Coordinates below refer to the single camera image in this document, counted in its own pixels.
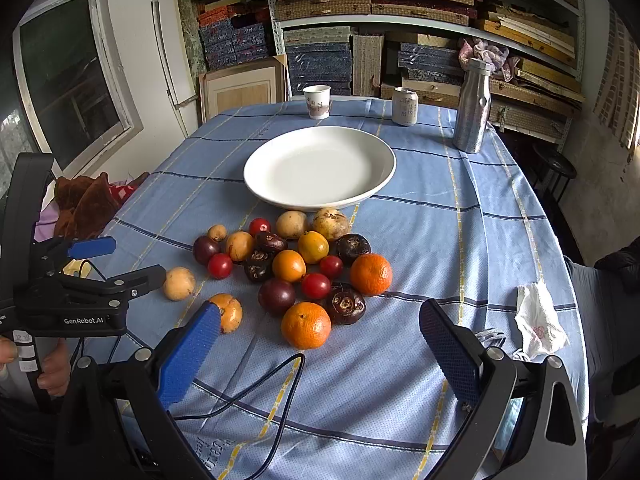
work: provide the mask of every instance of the small potato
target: small potato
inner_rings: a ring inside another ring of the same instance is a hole
[[[302,211],[287,211],[276,221],[276,232],[285,240],[297,240],[306,231],[306,214]]]
[[[196,288],[196,278],[185,267],[174,267],[166,274],[162,286],[164,295],[171,301],[181,301]]]
[[[216,224],[209,228],[207,236],[215,242],[221,242],[226,238],[226,229],[222,224]]]
[[[314,216],[312,229],[324,236],[327,241],[335,242],[349,232],[349,219],[337,209],[325,207]]]
[[[216,294],[209,298],[220,309],[220,332],[228,334],[240,326],[242,306],[231,294]]]
[[[235,262],[242,262],[254,250],[254,237],[246,231],[236,231],[226,239],[226,254]]]

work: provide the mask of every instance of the white napkin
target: white napkin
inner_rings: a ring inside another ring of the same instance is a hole
[[[569,342],[545,282],[518,286],[515,320],[522,334],[522,349],[530,359],[553,354]]]

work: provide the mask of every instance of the paper cup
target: paper cup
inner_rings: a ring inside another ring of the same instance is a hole
[[[326,119],[329,116],[329,95],[331,87],[328,85],[313,85],[302,89],[305,93],[306,108],[312,119]]]

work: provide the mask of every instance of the blue tablecloth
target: blue tablecloth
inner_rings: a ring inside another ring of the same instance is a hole
[[[516,287],[543,278],[570,346],[564,360],[580,414],[587,416],[588,382],[582,327],[562,254],[545,214],[503,143],[487,133],[475,155],[451,142],[456,112],[420,105],[418,123],[390,120],[391,102],[333,102],[332,114],[311,120],[304,101],[229,110],[186,139],[152,173],[106,228],[117,240],[96,258],[113,276],[153,264],[189,267],[196,295],[171,302],[160,290],[130,304],[129,333],[116,360],[140,345],[155,346],[203,300],[228,292],[241,301],[239,329],[221,336],[174,415],[206,413],[292,355],[280,320],[257,303],[257,285],[240,268],[210,279],[191,254],[212,224],[232,232],[254,217],[274,222],[277,208],[256,200],[242,168],[251,153],[279,134],[320,124],[359,128],[393,147],[398,168],[372,198],[344,212],[353,231],[391,262],[391,288],[367,299],[358,323],[334,327],[307,351],[284,437],[266,479],[423,478],[452,440],[465,413],[458,406],[418,329],[425,298],[437,298],[450,318],[474,332],[496,328],[505,350],[522,343],[514,323]],[[306,174],[300,178],[319,178]],[[105,360],[113,339],[93,339],[88,352]],[[280,421],[284,369],[223,415],[180,422],[190,444],[217,478],[241,479],[265,459]]]

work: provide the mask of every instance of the stool seat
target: stool seat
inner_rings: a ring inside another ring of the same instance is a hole
[[[570,163],[562,153],[556,152],[551,145],[535,143],[533,145],[533,151],[536,152],[551,170],[567,177],[569,180],[578,175],[574,165]]]

